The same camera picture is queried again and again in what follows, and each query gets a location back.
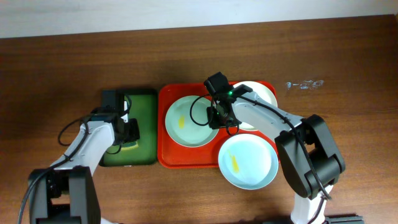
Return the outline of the yellow green sponge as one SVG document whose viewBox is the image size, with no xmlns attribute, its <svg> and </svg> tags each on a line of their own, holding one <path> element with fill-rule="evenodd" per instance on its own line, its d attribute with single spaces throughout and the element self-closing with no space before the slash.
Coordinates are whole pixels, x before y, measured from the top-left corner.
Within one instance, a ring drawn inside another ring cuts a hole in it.
<svg viewBox="0 0 398 224">
<path fill-rule="evenodd" d="M 134 141 L 134 142 L 127 142 L 127 143 L 125 143 L 125 144 L 123 144 L 123 145 L 121 146 L 121 150 L 122 150 L 122 151 L 127 151 L 127 150 L 136 149 L 136 148 L 138 148 L 138 147 L 139 147 L 139 145 L 138 145 L 137 141 Z"/>
</svg>

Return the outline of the pale green plate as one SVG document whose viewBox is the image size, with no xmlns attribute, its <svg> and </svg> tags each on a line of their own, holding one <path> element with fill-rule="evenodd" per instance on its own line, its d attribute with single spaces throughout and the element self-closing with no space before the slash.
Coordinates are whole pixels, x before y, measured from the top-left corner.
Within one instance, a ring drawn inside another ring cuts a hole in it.
<svg viewBox="0 0 398 224">
<path fill-rule="evenodd" d="M 200 124 L 208 121 L 207 107 L 211 101 L 196 95 L 184 96 L 170 106 L 165 115 L 165 128 L 177 144 L 185 147 L 201 147 L 211 142 L 218 134 L 217 129 Z"/>
</svg>

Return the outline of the cream white plate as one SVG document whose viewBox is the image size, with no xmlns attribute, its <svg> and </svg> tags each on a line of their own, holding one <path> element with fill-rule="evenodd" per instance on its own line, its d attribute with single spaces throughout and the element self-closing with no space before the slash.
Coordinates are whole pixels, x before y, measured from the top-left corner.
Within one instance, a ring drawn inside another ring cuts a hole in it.
<svg viewBox="0 0 398 224">
<path fill-rule="evenodd" d="M 264 101 L 270 103 L 271 105 L 278 107 L 275 94 L 271 91 L 270 88 L 266 87 L 264 84 L 254 81 L 243 81 L 233 84 L 233 87 L 237 88 L 240 85 L 246 85 L 249 88 L 252 88 L 253 92 L 257 93 L 258 97 L 262 98 Z M 243 129 L 244 131 L 257 131 L 250 124 L 242 122 L 240 119 L 239 121 L 241 122 L 241 124 L 239 125 L 240 129 Z"/>
</svg>

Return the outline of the light blue plate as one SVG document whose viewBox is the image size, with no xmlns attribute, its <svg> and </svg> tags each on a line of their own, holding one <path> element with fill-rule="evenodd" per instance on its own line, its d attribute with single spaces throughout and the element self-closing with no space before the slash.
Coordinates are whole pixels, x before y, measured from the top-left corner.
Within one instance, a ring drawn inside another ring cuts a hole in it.
<svg viewBox="0 0 398 224">
<path fill-rule="evenodd" d="M 274 180 L 279 160 L 274 147 L 265 139 L 239 134 L 222 144 L 218 165 L 230 184 L 244 190 L 257 190 Z"/>
</svg>

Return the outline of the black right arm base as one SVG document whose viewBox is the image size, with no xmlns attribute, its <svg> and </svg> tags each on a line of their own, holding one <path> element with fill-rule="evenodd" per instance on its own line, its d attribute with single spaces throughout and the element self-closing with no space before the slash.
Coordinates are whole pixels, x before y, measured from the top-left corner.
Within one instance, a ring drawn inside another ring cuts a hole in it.
<svg viewBox="0 0 398 224">
<path fill-rule="evenodd" d="M 325 217 L 323 224 L 364 224 L 362 216 Z"/>
</svg>

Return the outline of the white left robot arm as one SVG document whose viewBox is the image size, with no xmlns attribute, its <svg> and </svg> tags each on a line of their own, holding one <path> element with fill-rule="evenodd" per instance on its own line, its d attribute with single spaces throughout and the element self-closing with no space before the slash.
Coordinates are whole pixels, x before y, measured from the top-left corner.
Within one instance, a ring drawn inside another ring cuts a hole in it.
<svg viewBox="0 0 398 224">
<path fill-rule="evenodd" d="M 29 207 L 31 223 L 107 223 L 101 216 L 93 174 L 111 146 L 140 138 L 137 119 L 117 114 L 91 114 L 79 119 L 77 137 L 48 168 L 28 178 L 17 221 Z"/>
</svg>

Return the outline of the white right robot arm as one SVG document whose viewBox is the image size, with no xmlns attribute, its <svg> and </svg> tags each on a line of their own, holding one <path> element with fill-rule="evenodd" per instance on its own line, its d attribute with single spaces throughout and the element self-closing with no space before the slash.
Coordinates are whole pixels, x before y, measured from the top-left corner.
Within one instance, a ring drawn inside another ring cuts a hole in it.
<svg viewBox="0 0 398 224">
<path fill-rule="evenodd" d="M 345 162 L 323 118 L 290 114 L 253 91 L 227 90 L 211 97 L 216 101 L 211 114 L 224 126 L 247 123 L 275 142 L 284 177 L 295 192 L 287 222 L 331 223 L 324 211 Z"/>
</svg>

